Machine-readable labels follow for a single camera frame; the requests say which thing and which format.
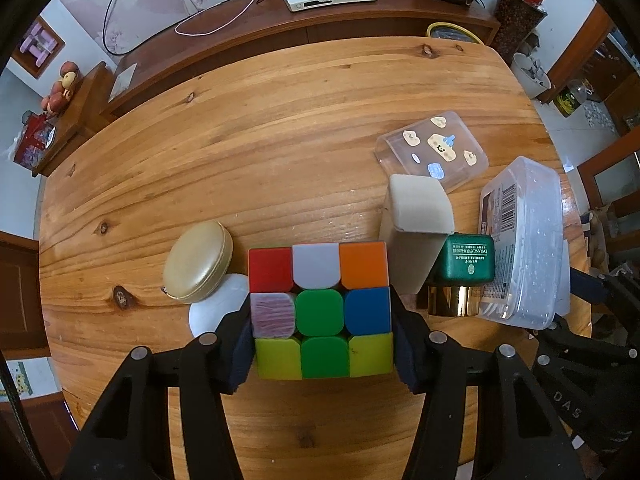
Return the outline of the green and gold jar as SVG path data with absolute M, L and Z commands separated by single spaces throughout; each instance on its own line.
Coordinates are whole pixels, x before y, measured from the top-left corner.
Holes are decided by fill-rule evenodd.
M 427 278 L 427 313 L 443 318 L 478 315 L 482 287 L 494 278 L 492 238 L 485 234 L 451 234 Z

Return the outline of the round gold compact case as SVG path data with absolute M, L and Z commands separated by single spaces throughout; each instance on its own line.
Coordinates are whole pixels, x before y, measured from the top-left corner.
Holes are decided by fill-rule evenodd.
M 184 304 L 202 301 L 221 283 L 232 254 L 231 234 L 220 222 L 207 220 L 192 226 L 166 258 L 163 292 Z

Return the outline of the multicolour Rubik's cube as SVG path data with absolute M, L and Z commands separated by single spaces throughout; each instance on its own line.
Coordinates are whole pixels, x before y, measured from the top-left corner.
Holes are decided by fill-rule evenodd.
M 392 371 L 384 243 L 252 248 L 247 270 L 260 378 L 359 378 Z

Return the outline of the beige cardboard box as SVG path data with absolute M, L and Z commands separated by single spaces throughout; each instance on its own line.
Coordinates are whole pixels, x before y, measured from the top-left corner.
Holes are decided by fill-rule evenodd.
M 419 292 L 455 229 L 439 180 L 411 174 L 388 178 L 378 239 L 386 244 L 390 284 L 399 295 Z

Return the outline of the clear cotton swab box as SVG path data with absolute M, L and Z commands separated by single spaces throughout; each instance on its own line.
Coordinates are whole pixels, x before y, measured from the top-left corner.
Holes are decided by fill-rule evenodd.
M 478 227 L 495 244 L 495 277 L 482 287 L 480 317 L 526 330 L 548 327 L 563 252 L 559 175 L 518 156 L 480 192 Z

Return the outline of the clear box with stickers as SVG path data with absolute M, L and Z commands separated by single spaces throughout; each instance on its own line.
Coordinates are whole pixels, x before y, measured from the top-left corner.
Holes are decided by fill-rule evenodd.
M 388 176 L 412 174 L 437 180 L 449 193 L 489 167 L 483 148 L 452 110 L 383 134 L 374 154 Z

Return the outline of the white oval earbuds case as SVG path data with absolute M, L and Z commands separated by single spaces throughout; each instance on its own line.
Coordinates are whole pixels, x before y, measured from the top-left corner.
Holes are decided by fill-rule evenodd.
M 227 314 L 242 308 L 249 293 L 247 275 L 226 274 L 211 295 L 190 305 L 189 327 L 192 336 L 214 332 Z

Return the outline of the red gift box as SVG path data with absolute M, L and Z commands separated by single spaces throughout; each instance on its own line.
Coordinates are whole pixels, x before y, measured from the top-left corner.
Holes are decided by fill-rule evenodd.
M 23 129 L 18 138 L 13 161 L 33 170 L 42 161 L 44 153 L 53 142 L 55 126 L 46 114 L 37 115 L 28 110 L 22 117 Z

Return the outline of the yellow oil bottle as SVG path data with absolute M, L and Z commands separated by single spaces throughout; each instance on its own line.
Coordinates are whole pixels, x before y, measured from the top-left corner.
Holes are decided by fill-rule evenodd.
M 553 99 L 553 104 L 563 117 L 570 117 L 585 101 L 585 92 L 581 84 L 568 84 Z

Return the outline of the white flat pad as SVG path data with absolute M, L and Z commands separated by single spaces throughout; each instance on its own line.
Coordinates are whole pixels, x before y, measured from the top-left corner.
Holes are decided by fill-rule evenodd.
M 122 92 L 125 92 L 129 89 L 132 78 L 134 78 L 134 73 L 137 69 L 137 63 L 131 64 L 123 70 L 120 74 L 118 74 L 114 80 L 114 84 L 108 97 L 108 100 L 112 102 L 115 98 L 120 96 Z

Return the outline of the small wooden side cabinet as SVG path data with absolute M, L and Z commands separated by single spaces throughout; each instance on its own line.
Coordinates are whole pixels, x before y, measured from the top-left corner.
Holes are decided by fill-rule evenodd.
M 114 74 L 105 62 L 99 62 L 79 81 L 73 99 L 55 119 L 54 138 L 32 176 L 49 177 L 52 172 L 116 117 L 107 113 L 107 98 L 114 84 Z

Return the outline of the white bucket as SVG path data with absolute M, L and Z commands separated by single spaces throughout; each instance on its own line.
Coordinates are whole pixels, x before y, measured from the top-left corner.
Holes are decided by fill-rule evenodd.
M 511 70 L 514 76 L 523 87 L 529 99 L 536 99 L 541 93 L 551 89 L 552 84 L 538 60 L 533 60 L 529 56 L 516 52 L 511 62 Z

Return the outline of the yellow rimmed trash bin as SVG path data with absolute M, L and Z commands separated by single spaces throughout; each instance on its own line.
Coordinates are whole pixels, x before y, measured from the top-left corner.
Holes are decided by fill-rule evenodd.
M 474 32 L 460 25 L 449 22 L 434 22 L 429 24 L 425 33 L 428 38 L 448 39 L 454 41 L 483 44 L 483 40 Z

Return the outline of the pink dumbbells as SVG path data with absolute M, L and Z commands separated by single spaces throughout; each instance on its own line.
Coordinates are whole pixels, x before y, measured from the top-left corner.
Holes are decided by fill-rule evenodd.
M 52 35 L 49 29 L 43 24 L 35 21 L 27 32 L 23 42 L 18 47 L 21 53 L 29 53 L 36 59 L 36 64 L 40 66 L 58 46 L 58 40 Z

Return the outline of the tall jar with red lid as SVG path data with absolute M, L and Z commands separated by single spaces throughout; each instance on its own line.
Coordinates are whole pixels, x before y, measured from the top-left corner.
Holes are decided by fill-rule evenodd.
M 544 0 L 497 0 L 494 18 L 500 27 L 491 47 L 510 65 L 526 37 L 547 16 Z

